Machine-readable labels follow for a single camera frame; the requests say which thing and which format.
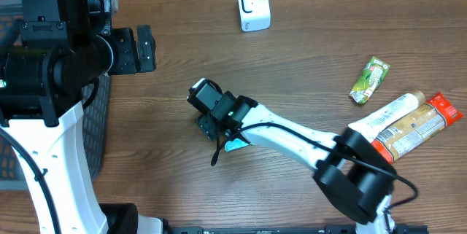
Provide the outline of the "teal wet wipes pack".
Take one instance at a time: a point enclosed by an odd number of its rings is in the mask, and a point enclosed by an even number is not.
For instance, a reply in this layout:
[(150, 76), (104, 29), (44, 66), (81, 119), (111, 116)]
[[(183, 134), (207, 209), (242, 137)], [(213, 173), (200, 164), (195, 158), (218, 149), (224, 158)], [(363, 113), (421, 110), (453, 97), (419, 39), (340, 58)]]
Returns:
[(234, 150), (238, 150), (238, 149), (247, 147), (249, 145), (250, 145), (249, 143), (247, 143), (245, 141), (242, 141), (241, 139), (234, 139), (234, 140), (231, 140), (231, 141), (227, 141), (225, 143), (224, 150), (226, 152), (232, 152)]

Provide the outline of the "white tube gold cap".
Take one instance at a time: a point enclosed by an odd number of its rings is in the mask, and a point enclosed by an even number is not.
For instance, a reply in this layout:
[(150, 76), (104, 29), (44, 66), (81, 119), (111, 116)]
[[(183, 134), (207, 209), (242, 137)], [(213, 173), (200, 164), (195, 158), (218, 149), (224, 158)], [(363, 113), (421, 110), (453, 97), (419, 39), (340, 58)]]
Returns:
[(425, 102), (425, 95), (420, 90), (403, 94), (381, 109), (350, 123), (349, 128), (359, 132), (368, 142), (372, 142), (386, 127), (414, 111)]

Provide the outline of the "green snack pouch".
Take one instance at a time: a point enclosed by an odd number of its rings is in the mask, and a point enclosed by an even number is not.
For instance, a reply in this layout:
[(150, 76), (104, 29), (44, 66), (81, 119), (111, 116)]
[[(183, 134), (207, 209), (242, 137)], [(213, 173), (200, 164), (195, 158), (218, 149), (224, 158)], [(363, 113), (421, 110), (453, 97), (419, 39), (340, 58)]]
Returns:
[(349, 97), (357, 104), (365, 104), (382, 83), (389, 70), (389, 63), (373, 56), (353, 85)]

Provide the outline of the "orange spaghetti packet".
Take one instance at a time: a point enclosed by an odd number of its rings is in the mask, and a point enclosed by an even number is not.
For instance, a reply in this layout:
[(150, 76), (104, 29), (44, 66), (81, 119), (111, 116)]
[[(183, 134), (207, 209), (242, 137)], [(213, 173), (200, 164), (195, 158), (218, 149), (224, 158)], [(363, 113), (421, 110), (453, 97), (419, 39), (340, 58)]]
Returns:
[(393, 164), (463, 117), (464, 114), (438, 92), (422, 106), (385, 128), (371, 145), (389, 164)]

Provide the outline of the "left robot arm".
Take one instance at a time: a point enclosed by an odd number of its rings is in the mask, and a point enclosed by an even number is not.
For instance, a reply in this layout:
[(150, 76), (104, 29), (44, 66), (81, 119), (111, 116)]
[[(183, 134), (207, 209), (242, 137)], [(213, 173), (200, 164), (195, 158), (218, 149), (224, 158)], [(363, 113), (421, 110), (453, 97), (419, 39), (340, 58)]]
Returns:
[(113, 28), (118, 0), (21, 0), (1, 46), (1, 136), (26, 178), (42, 233), (162, 233), (132, 203), (100, 203), (85, 156), (82, 89), (154, 71), (149, 26)]

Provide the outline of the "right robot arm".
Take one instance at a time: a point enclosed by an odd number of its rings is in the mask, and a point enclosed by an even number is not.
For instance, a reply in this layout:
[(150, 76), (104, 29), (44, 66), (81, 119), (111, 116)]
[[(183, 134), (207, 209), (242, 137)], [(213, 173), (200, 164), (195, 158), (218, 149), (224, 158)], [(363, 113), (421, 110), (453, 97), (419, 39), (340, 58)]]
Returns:
[(200, 130), (217, 144), (212, 165), (221, 151), (269, 147), (307, 167), (329, 202), (355, 221), (357, 233), (395, 230), (390, 200), (396, 172), (361, 133), (306, 128), (205, 78), (189, 89), (187, 100), (201, 114)]

